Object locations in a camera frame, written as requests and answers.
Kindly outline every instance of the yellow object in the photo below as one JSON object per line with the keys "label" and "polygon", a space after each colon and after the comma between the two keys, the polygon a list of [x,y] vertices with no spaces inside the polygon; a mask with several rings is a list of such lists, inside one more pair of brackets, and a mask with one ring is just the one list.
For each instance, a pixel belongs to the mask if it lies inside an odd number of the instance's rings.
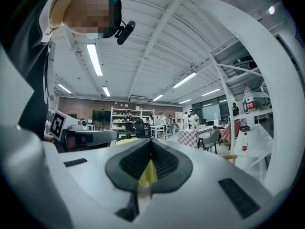
{"label": "yellow object", "polygon": [[[118,141],[115,145],[116,146],[122,145],[125,143],[133,142],[135,140],[138,140],[138,138],[124,139],[124,140]],[[141,175],[139,182],[142,186],[145,186],[146,182],[148,182],[149,185],[151,186],[152,183],[154,183],[156,181],[157,181],[156,169],[155,169],[152,161],[150,160],[147,167],[145,168],[143,174]]]}

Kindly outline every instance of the ceiling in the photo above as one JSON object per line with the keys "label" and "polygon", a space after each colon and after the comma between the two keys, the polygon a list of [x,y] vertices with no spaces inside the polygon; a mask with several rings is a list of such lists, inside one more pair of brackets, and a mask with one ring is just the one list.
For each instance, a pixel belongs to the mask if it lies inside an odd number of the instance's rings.
{"label": "ceiling", "polygon": [[[123,21],[136,22],[133,33],[123,45],[118,45],[114,37],[92,40],[65,28],[54,32],[54,91],[57,95],[127,101],[131,95],[153,99],[164,94],[158,103],[178,104],[187,99],[205,101],[215,96],[201,97],[202,94],[223,89],[209,53],[219,63],[230,65],[248,55],[244,46],[223,25],[204,14],[193,0],[121,1]],[[283,21],[280,10],[273,15],[266,13],[271,5],[279,4],[279,0],[222,1],[250,14],[267,29]],[[87,43],[96,43],[103,76],[95,73]],[[224,70],[226,80],[237,76],[232,69]],[[173,88],[192,71],[197,72],[194,78]],[[256,75],[251,81],[254,88],[262,83]],[[72,94],[61,89],[59,83]],[[238,82],[233,79],[228,84],[232,90],[237,88],[235,83]],[[105,96],[103,86],[108,87],[111,97]]]}

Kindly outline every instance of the brick wall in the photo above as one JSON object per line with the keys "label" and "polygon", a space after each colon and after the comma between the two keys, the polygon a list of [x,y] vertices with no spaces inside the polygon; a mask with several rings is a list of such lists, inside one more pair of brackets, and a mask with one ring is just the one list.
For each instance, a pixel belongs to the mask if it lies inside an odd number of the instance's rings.
{"label": "brick wall", "polygon": [[[111,106],[114,108],[125,108],[126,103],[117,102],[107,102],[107,101],[97,101],[97,100],[85,100],[85,99],[76,99],[76,98],[65,98],[61,97],[58,110],[65,114],[77,114],[78,119],[83,118],[85,120],[92,119],[93,110],[111,111]],[[175,116],[175,112],[182,112],[182,107],[171,107],[171,106],[157,106],[152,104],[131,104],[128,103],[128,109],[135,109],[136,106],[139,106],[143,110],[152,110],[154,109],[155,115],[158,115],[159,112],[163,112],[167,117],[169,114]],[[104,127],[109,130],[110,123],[105,123]]]}

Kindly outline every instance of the television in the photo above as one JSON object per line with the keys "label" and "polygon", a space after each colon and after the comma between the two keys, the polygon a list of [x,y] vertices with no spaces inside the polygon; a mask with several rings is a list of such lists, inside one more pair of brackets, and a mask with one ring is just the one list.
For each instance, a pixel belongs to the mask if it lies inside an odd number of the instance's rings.
{"label": "television", "polygon": [[93,110],[92,121],[110,122],[111,111]]}

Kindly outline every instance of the fluorescent light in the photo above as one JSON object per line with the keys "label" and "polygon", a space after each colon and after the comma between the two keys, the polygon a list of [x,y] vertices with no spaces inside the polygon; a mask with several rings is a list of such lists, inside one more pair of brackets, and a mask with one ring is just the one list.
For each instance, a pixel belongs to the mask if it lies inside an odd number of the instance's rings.
{"label": "fluorescent light", "polygon": [[157,96],[153,101],[157,101],[159,98],[163,97],[164,94],[160,94],[159,96]]}
{"label": "fluorescent light", "polygon": [[68,93],[71,94],[71,92],[67,88],[63,87],[61,84],[58,84],[58,86],[60,86],[63,90],[65,90],[65,91],[67,91]]}
{"label": "fluorescent light", "polygon": [[211,92],[209,92],[209,93],[207,93],[207,94],[202,94],[202,97],[203,97],[203,96],[206,96],[206,95],[208,95],[208,94],[215,93],[215,92],[217,92],[217,91],[220,91],[220,89],[218,88],[218,89],[216,89],[216,90],[214,90],[214,91],[211,91]]}
{"label": "fluorescent light", "polygon": [[196,72],[191,73],[189,76],[185,77],[182,81],[178,82],[175,86],[173,86],[173,88],[176,88],[180,85],[182,85],[183,83],[185,83],[186,81],[190,80],[192,77],[194,77],[195,75],[197,75]]}
{"label": "fluorescent light", "polygon": [[107,97],[110,97],[110,93],[108,91],[108,88],[106,86],[103,86],[104,92],[106,94]]}
{"label": "fluorescent light", "polygon": [[95,69],[95,72],[98,76],[103,76],[102,70],[100,67],[99,59],[97,57],[96,53],[96,45],[95,44],[87,44],[87,49],[93,64],[93,67]]}
{"label": "fluorescent light", "polygon": [[274,14],[274,13],[275,13],[275,8],[274,8],[274,6],[271,6],[271,7],[268,9],[268,12],[269,12],[270,14]]}
{"label": "fluorescent light", "polygon": [[183,103],[186,103],[186,102],[188,102],[188,101],[191,101],[191,99],[185,100],[185,101],[183,101],[183,102],[181,102],[181,103],[179,103],[179,104],[183,104]]}

